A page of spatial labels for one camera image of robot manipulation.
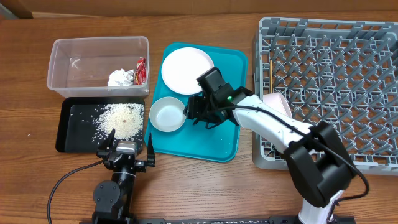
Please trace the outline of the red snack wrapper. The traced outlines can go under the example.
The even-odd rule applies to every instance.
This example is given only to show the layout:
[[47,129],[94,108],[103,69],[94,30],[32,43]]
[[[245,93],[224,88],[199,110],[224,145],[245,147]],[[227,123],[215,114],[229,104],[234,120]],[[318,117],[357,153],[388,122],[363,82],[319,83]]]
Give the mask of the red snack wrapper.
[[146,82],[146,59],[140,58],[137,61],[136,70],[134,72],[134,84],[142,85]]

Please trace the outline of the white rice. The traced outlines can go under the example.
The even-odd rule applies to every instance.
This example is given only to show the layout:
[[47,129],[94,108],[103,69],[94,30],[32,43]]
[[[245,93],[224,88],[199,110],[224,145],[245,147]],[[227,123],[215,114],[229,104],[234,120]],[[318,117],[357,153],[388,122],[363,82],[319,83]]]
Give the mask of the white rice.
[[110,103],[74,105],[69,127],[72,138],[82,137],[99,144],[112,129],[114,138],[131,141],[138,138],[144,126],[144,105],[139,103]]

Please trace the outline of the white pink bowl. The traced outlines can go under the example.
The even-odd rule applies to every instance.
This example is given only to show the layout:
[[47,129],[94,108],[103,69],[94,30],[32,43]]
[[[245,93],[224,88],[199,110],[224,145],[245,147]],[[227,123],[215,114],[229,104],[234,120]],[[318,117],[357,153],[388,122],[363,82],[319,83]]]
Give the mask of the white pink bowl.
[[263,95],[264,104],[270,106],[276,111],[292,118],[292,112],[286,98],[280,93],[270,93]]

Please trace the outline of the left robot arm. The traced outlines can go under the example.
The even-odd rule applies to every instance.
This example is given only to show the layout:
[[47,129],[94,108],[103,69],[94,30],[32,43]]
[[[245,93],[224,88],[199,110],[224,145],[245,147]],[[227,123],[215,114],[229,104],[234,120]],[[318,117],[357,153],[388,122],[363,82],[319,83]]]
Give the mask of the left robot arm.
[[100,182],[94,189],[93,223],[137,223],[137,218],[130,212],[136,174],[155,166],[152,141],[147,146],[147,159],[139,160],[136,143],[114,142],[115,133],[113,129],[96,152],[105,168],[112,171],[112,176],[111,180]]

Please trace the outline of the grey bowl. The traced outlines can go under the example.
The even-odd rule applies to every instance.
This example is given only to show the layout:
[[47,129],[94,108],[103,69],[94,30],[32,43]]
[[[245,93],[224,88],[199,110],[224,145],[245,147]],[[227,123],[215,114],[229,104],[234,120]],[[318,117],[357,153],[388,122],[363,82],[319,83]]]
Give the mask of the grey bowl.
[[158,99],[150,108],[149,119],[155,129],[173,132],[185,122],[185,105],[177,98],[166,96]]

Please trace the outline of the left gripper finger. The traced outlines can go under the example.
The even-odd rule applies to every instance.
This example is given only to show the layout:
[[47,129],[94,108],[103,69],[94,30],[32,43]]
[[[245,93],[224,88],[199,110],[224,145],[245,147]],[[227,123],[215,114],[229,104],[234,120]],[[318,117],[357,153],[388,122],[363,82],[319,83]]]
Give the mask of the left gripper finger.
[[147,160],[154,161],[155,160],[155,151],[152,144],[152,133],[149,133],[148,144],[147,144]]
[[111,130],[106,139],[99,145],[98,152],[108,152],[112,148],[115,132],[115,129]]

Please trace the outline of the wooden chopstick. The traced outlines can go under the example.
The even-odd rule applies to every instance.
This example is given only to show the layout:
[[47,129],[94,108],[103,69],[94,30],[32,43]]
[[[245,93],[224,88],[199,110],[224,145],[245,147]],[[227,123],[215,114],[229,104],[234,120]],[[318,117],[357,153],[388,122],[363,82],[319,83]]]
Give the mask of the wooden chopstick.
[[270,60],[269,63],[269,93],[273,93],[273,61]]

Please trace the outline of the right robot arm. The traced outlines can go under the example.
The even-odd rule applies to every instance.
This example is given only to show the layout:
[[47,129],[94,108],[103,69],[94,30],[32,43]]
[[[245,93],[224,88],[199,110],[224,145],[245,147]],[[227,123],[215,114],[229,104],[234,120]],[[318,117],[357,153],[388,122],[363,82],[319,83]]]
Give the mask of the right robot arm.
[[335,128],[294,120],[264,102],[245,87],[233,89],[218,68],[195,80],[201,95],[188,99],[184,113],[212,129],[229,120],[271,142],[284,155],[295,188],[303,197],[297,215],[271,216],[269,223],[354,223],[354,217],[333,213],[339,198],[358,175]]

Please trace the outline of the white napkin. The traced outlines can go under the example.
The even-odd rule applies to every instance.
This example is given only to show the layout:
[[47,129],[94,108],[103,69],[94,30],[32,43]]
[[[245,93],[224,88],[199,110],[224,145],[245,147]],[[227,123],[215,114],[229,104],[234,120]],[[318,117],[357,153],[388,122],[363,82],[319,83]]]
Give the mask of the white napkin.
[[134,70],[115,70],[109,75],[108,87],[131,86],[134,84]]

